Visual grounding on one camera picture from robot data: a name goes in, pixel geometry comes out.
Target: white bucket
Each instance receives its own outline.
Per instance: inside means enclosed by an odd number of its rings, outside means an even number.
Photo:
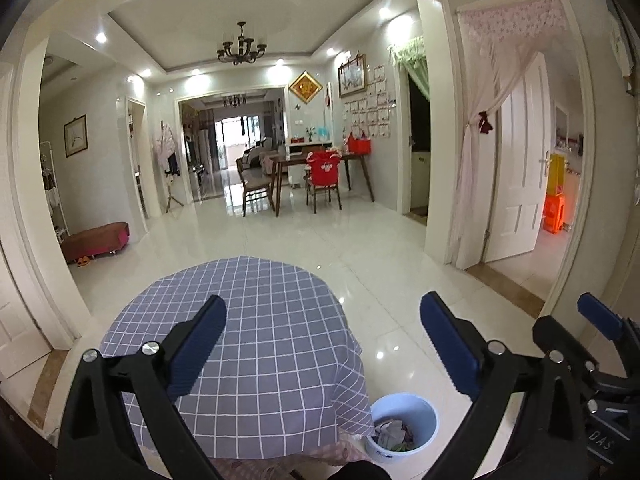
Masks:
[[[428,400],[414,394],[390,394],[381,397],[371,406],[374,423],[388,418],[402,420],[414,436],[415,449],[411,451],[389,451],[368,436],[365,449],[368,455],[380,463],[397,462],[401,458],[418,453],[427,447],[438,433],[438,413]]]

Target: wooden chair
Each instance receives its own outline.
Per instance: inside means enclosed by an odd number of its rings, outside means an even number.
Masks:
[[[309,164],[309,174],[306,177],[306,204],[309,205],[309,192],[312,191],[314,194],[314,214],[317,213],[316,192],[326,191],[331,203],[331,190],[335,189],[338,196],[338,207],[342,211],[342,201],[338,189],[340,155],[335,152],[309,153],[306,161]]]
[[[247,202],[256,202],[263,198],[269,199],[271,208],[276,211],[273,205],[273,179],[262,174],[262,170],[246,170],[242,164],[242,157],[236,160],[236,166],[242,182],[242,216],[246,216]]]

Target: curtain tieback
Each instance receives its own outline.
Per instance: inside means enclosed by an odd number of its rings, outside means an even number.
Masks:
[[[480,112],[478,115],[480,115],[480,122],[478,123],[478,127],[480,128],[480,133],[488,134],[490,131],[494,129],[494,127],[491,126],[491,123],[489,122],[489,119],[486,116],[486,111]]]

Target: checkered tablecloth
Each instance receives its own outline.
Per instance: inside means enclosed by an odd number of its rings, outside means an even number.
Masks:
[[[260,459],[309,452],[347,433],[373,433],[360,346],[327,284],[306,270],[240,256],[153,283],[120,313],[105,356],[162,341],[211,294],[226,328],[191,394],[177,407],[211,458]],[[140,444],[154,449],[140,408],[124,394]]]

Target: round table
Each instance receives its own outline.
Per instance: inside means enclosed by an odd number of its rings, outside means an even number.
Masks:
[[[276,458],[335,443],[338,428],[373,434],[360,346],[327,284],[299,267],[240,256],[157,280],[120,313],[100,351],[162,341],[211,294],[225,300],[225,331],[176,403],[207,456]],[[136,399],[124,402],[139,444],[155,449]]]

